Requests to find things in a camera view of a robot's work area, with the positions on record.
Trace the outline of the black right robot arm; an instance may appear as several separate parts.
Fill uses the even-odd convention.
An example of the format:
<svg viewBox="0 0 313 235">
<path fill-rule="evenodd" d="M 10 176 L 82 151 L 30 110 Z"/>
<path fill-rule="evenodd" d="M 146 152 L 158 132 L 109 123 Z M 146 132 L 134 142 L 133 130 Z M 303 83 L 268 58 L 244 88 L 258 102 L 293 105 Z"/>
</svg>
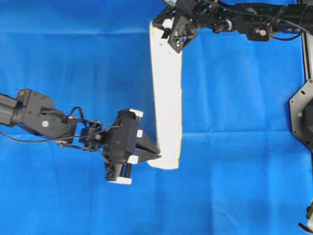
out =
<svg viewBox="0 0 313 235">
<path fill-rule="evenodd" d="M 198 35 L 198 29 L 214 33 L 237 31 L 250 41 L 267 42 L 276 33 L 313 33 L 313 7 L 309 4 L 225 4 L 220 0 L 166 0 L 166 8 L 152 21 L 162 38 L 180 53 Z"/>
</svg>

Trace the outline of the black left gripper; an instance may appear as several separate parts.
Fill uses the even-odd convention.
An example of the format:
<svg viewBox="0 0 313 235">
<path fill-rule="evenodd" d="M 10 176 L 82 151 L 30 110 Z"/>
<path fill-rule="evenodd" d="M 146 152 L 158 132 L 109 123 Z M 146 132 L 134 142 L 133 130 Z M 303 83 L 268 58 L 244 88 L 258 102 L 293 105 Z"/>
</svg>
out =
<svg viewBox="0 0 313 235">
<path fill-rule="evenodd" d="M 132 165 L 161 158 L 160 149 L 146 133 L 137 136 L 143 112 L 125 109 L 118 112 L 113 128 L 105 135 L 103 157 L 105 160 L 105 180 L 116 184 L 131 184 Z M 149 153 L 137 153 L 131 160 L 134 149 L 139 148 Z"/>
</svg>

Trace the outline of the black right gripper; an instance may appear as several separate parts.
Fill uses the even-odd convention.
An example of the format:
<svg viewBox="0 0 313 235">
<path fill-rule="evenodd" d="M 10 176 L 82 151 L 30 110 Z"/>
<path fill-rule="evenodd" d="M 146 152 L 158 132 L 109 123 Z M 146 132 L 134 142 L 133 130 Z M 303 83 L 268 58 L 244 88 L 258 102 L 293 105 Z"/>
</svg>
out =
<svg viewBox="0 0 313 235">
<path fill-rule="evenodd" d="M 198 35 L 198 23 L 193 15 L 195 0 L 164 0 L 166 8 L 152 21 L 152 26 L 163 31 L 162 39 L 176 53 L 181 51 Z"/>
</svg>

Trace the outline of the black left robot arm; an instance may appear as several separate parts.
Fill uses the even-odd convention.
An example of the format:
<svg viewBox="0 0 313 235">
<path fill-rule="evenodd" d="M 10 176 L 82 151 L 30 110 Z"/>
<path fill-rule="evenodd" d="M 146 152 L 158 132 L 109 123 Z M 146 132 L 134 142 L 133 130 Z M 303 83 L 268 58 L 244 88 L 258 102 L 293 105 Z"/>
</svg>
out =
<svg viewBox="0 0 313 235">
<path fill-rule="evenodd" d="M 125 109 L 118 112 L 112 126 L 84 118 L 81 107 L 66 115 L 55 109 L 52 99 L 30 89 L 19 90 L 17 98 L 0 96 L 0 123 L 18 126 L 26 132 L 53 141 L 60 147 L 99 152 L 111 183 L 132 183 L 132 165 L 161 157 L 159 148 L 139 128 L 143 112 Z"/>
</svg>

